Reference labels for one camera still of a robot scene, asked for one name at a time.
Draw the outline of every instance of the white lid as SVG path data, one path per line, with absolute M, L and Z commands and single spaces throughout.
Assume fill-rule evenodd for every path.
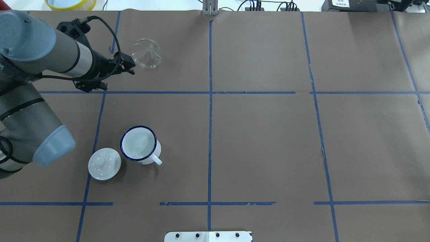
M 88 171 L 97 180 L 115 176 L 121 167 L 121 157 L 116 150 L 103 148 L 96 151 L 88 162 Z

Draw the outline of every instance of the black device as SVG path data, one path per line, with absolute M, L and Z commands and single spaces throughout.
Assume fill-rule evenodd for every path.
M 322 12 L 404 12 L 409 6 L 428 3 L 429 0 L 325 0 Z

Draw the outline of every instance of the blue tape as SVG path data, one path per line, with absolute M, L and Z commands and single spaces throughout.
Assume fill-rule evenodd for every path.
M 120 24 L 120 16 L 121 16 L 121 11 L 118 11 L 117 25 L 115 26 L 115 35 L 117 35 L 117 32 L 118 32 L 118 25 Z M 109 48 L 109 50 L 111 51 L 112 54 L 114 53 L 114 51 L 115 51 L 115 38 L 112 41 L 112 47 Z
M 415 84 L 415 79 L 414 79 L 414 76 L 412 75 L 411 67 L 409 66 L 408 58 L 406 58 L 406 54 L 405 54 L 405 50 L 403 49 L 402 41 L 400 40 L 400 35 L 399 35 L 398 30 L 397 30 L 396 19 L 394 18 L 394 12 L 393 11 L 391 11 L 391 19 L 393 20 L 393 26 L 394 26 L 394 31 L 395 31 L 396 36 L 397 36 L 397 41 L 399 42 L 400 50 L 402 51 L 403 59 L 405 60 L 406 68 L 408 69 L 409 77 L 411 78 L 412 85 L 414 86 L 414 91 L 415 91 L 415 94 L 417 95 L 418 103 L 419 103 L 419 106 L 421 108 L 421 113 L 423 114 L 423 118 L 424 118 L 424 121 L 426 123 L 427 132 L 430 134 L 429 121 L 427 119 L 426 112 L 424 111 L 423 103 L 421 101 L 420 94 L 419 94 L 418 89 L 417 89 L 417 85 Z
M 389 205 L 389 204 L 421 204 L 430 205 L 430 201 L 336 201 L 313 202 L 314 205 Z
M 295 94 L 296 92 L 213 92 L 213 94 Z
M 211 202 L 211 206 L 271 206 L 276 202 Z M 160 202 L 160 206 L 207 206 L 207 202 Z
M 101 116 L 103 115 L 103 108 L 104 108 L 105 99 L 106 99 L 106 92 L 103 93 L 103 98 L 101 99 L 100 113 L 98 115 L 97 129 L 96 129 L 95 138 L 94 138 L 94 146 L 92 148 L 93 154 L 94 154 L 96 146 L 97 146 L 98 133 L 100 131 Z M 86 179 L 86 187 L 85 187 L 85 193 L 84 193 L 84 198 L 83 198 L 82 210 L 81 210 L 81 217 L 79 219 L 78 232 L 76 235 L 76 242 L 79 242 L 79 240 L 80 240 L 80 235 L 81 235 L 81 231 L 82 231 L 83 218 L 85 215 L 86 201 L 88 198 L 88 191 L 89 191 L 90 182 L 91 182 L 91 175 L 88 173 L 88 177 Z
M 113 206 L 113 202 L 87 202 L 86 206 Z
M 108 94 L 209 94 L 199 91 L 107 91 Z
M 405 95 L 405 94 L 413 94 L 415 92 L 310 92 L 310 94 L 365 94 L 365 95 L 373 95 L 373 94 L 381 94 L 381 95 Z
M 103 94 L 103 91 L 86 93 L 83 91 L 39 91 L 40 94 Z
M 208 231 L 212 230 L 212 21 L 209 21 L 209 141 L 208 141 Z
M 303 12 L 301 12 L 301 22 L 302 22 L 302 25 L 303 25 L 303 35 L 304 35 L 304 42 L 305 42 L 305 45 L 306 45 L 306 54 L 307 54 L 307 62 L 308 62 L 308 65 L 309 65 L 309 74 L 310 74 L 310 79 L 312 80 L 313 102 L 314 102 L 314 105 L 315 105 L 316 120 L 318 121 L 319 139 L 321 141 L 322 155 L 323 155 L 323 158 L 324 158 L 324 165 L 326 167 L 326 180 L 327 180 L 327 188 L 328 188 L 328 191 L 329 191 L 329 199 L 330 199 L 330 203 L 331 203 L 330 208 L 331 208 L 331 211 L 332 211 L 333 229 L 334 229 L 334 232 L 335 232 L 335 240 L 336 240 L 336 242 L 339 242 L 338 226 L 337 226 L 337 223 L 336 223 L 336 215 L 335 215 L 335 206 L 333 205 L 332 186 L 330 184 L 329 166 L 327 165 L 327 156 L 326 156 L 326 148 L 324 146 L 323 129 L 321 127 L 321 120 L 319 118 L 319 109 L 318 109 L 318 101 L 316 99 L 315 82 L 313 80 L 312 69 L 310 67 L 310 53 L 309 53 L 309 46 L 308 46 L 308 42 L 307 42 L 306 26 L 305 26 L 305 23 L 304 23 Z

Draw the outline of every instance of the cable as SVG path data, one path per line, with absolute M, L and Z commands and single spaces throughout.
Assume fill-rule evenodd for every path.
M 237 8 L 237 10 L 239 11 L 240 10 L 240 7 L 244 4 L 244 3 L 246 3 L 246 2 L 250 2 L 249 3 L 249 9 L 251 10 L 251 3 L 252 3 L 252 8 L 255 8 L 255 6 L 254 6 L 254 1 L 253 0 L 246 0 L 246 1 L 243 1 L 240 5 L 239 5 L 239 7 Z
M 234 11 L 233 9 L 229 8 L 229 7 L 222 7 L 220 9 L 230 9 L 231 11 Z
M 279 6 L 278 6 L 278 8 L 276 9 L 276 11 L 278 12 L 279 11 L 279 8 L 281 8 L 281 5 L 283 4 L 283 3 L 285 3 L 285 7 L 287 8 L 288 7 L 288 3 L 287 2 L 281 2 L 281 4 L 279 4 Z
M 4 141 L 4 142 L 9 146 L 9 151 L 7 151 L 7 150 L 4 148 L 3 144 L 1 143 L 1 141 Z M 0 136 L 0 150 L 1 150 L 1 152 L 5 155 L 5 158 L 3 158 L 3 159 L 0 161 L 0 164 L 2 164 L 2 163 L 4 163 L 4 162 L 8 161 L 8 160 L 12 157 L 12 153 L 13 153 L 13 146 L 12 146 L 12 143 L 11 143 L 11 142 L 10 142 L 10 140 L 9 140 L 9 139 L 7 139 L 6 137 Z
M 108 1 L 109 1 L 109 0 L 106 0 L 106 2 L 105 2 L 105 3 L 104 3 L 104 5 L 103 5 L 102 10 L 104 10 L 104 7 L 106 7 L 106 4 L 108 3 Z
M 108 25 L 108 23 L 106 23 L 105 20 L 103 20 L 102 18 L 100 18 L 98 16 L 89 16 L 89 17 L 86 18 L 87 21 L 84 22 L 84 23 L 88 23 L 89 21 L 94 20 L 94 19 L 100 20 L 109 29 L 109 31 L 111 32 L 111 34 L 114 36 L 115 43 L 117 44 L 117 47 L 118 47 L 118 53 L 121 53 L 120 43 L 118 42 L 117 36 L 116 36 L 115 32 L 111 29 L 111 27 Z M 38 78 L 54 78 L 54 79 L 61 79 L 61 80 L 68 80 L 68 81 L 85 81 L 85 82 L 94 81 L 94 82 L 97 82 L 97 81 L 102 81 L 102 80 L 110 77 L 118 69 L 118 67 L 119 67 L 120 64 L 121 64 L 121 58 L 118 59 L 117 64 L 115 65 L 115 68 L 109 74 L 107 74 L 104 77 L 96 78 L 96 79 L 88 79 L 87 80 L 87 79 L 66 78 L 66 77 L 52 76 L 52 75 L 41 75 L 41 76 L 38 76 Z

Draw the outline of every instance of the table surface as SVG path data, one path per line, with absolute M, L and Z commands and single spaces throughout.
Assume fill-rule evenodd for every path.
M 30 14 L 53 26 L 88 15 Z M 270 242 L 430 239 L 430 15 L 95 14 L 127 54 L 140 38 L 157 41 L 162 63 L 110 77 L 108 91 L 34 83 L 77 146 L 1 181 L 1 241 L 161 242 L 207 230 Z M 92 47 L 111 57 L 112 36 L 90 25 Z M 135 125 L 155 131 L 163 164 L 122 156 L 115 177 L 91 178 L 91 154 L 119 151 Z
M 50 10 L 44 0 L 28 1 L 28 0 L 4 0 L 12 9 L 16 10 Z M 218 0 L 218 7 L 229 7 L 237 10 L 241 4 L 241 0 Z M 320 12 L 324 0 L 296 0 L 294 1 L 301 11 L 305 12 Z M 102 10 L 106 0 L 98 0 L 94 6 L 94 10 Z M 245 3 L 241 7 L 241 11 L 245 10 L 249 4 Z M 276 11 L 279 3 L 262 3 L 265 11 Z M 202 9 L 202 3 L 198 0 L 108 0 L 104 8 L 105 10 L 124 10 L 124 9 L 137 9 L 137 10 L 192 10 Z M 408 12 L 424 12 L 421 6 L 413 5 L 407 9 Z

